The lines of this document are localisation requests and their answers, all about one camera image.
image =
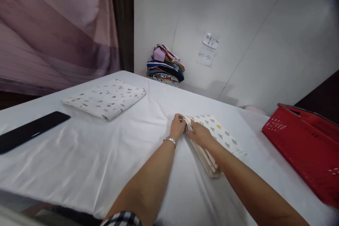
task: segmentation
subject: paper note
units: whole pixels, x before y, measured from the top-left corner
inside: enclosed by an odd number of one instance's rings
[[[206,46],[202,46],[196,52],[196,58],[197,58],[196,62],[202,65],[211,67],[216,54],[217,54],[216,51],[213,51]]]
[[[203,43],[213,49],[216,49],[219,45],[219,40],[214,38],[210,33],[205,33]]]

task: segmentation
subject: person's right hand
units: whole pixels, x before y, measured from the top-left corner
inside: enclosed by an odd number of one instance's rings
[[[188,131],[188,136],[197,143],[199,146],[206,148],[209,142],[214,142],[215,139],[212,137],[210,131],[200,123],[196,123],[191,119],[191,124],[194,132]]]

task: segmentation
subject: white tablecloth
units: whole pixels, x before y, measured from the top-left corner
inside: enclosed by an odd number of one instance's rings
[[[111,122],[60,99],[118,78],[147,94]],[[268,117],[120,71],[0,111],[3,134],[53,111],[71,119],[0,155],[0,189],[103,218],[169,134],[175,113],[214,115],[248,152],[244,162],[311,225],[326,225],[324,205],[261,132]],[[179,140],[158,221],[164,225],[255,225],[225,176],[210,179],[189,140]]]

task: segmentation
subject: folded cloth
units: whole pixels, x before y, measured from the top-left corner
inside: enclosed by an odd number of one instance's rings
[[[161,48],[156,48],[156,50],[154,51],[154,60],[163,62],[165,61],[165,56],[166,54],[164,51],[161,50]]]
[[[171,85],[173,87],[178,87],[178,83],[179,83],[178,79],[170,74],[157,73],[157,74],[154,74],[152,77],[154,80]]]
[[[167,48],[164,44],[157,44],[157,46],[165,53],[165,60],[162,60],[162,61],[167,61],[167,62],[173,62],[173,63],[176,63],[178,66],[179,66],[179,68],[180,68],[180,70],[182,71],[182,72],[184,72],[185,71],[185,66],[184,66],[184,64],[180,61],[180,59],[176,56],[176,55],[174,55],[170,50],[169,50],[169,48]],[[161,59],[163,58],[163,55],[161,55],[161,56],[157,56],[157,58],[159,58],[160,60],[159,61],[161,61]]]
[[[178,65],[175,63],[169,62],[162,63],[156,60],[152,60],[147,62],[147,68],[152,70],[154,70],[154,68],[161,69],[166,73],[175,76],[179,80],[179,82],[184,80],[183,73],[180,71]]]
[[[110,121],[139,101],[146,91],[118,79],[70,95],[62,103]]]
[[[166,61],[166,62],[175,63],[175,64],[177,64],[177,65],[179,66],[179,68],[180,68],[180,70],[181,70],[182,72],[185,71],[185,66],[184,66],[184,64],[183,64],[180,60],[171,61],[171,60],[168,58],[168,56],[165,56],[165,61]]]
[[[163,70],[160,70],[160,69],[148,69],[147,70],[147,76],[148,77],[153,77],[154,74],[157,74],[157,73],[165,73]]]
[[[216,118],[212,115],[184,117],[184,120],[186,121],[185,127],[186,134],[188,134],[187,133],[188,130],[193,131],[191,119],[193,119],[196,122],[199,122],[207,129],[209,129],[213,138],[216,141],[218,141],[224,148],[230,151],[233,155],[235,155],[238,159],[242,160],[244,156],[247,155],[244,149],[238,144],[238,141],[236,141],[236,139],[233,136],[231,136],[229,132],[227,132],[216,120]],[[195,151],[197,152],[198,157],[204,169],[206,170],[208,176],[210,178],[216,178],[221,176],[221,169],[214,160],[214,158],[211,156],[211,154],[207,150],[196,144],[193,140],[190,139],[190,141]]]

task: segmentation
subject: red plastic basket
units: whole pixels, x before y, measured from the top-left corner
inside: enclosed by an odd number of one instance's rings
[[[318,198],[339,209],[339,126],[279,103],[262,132]]]

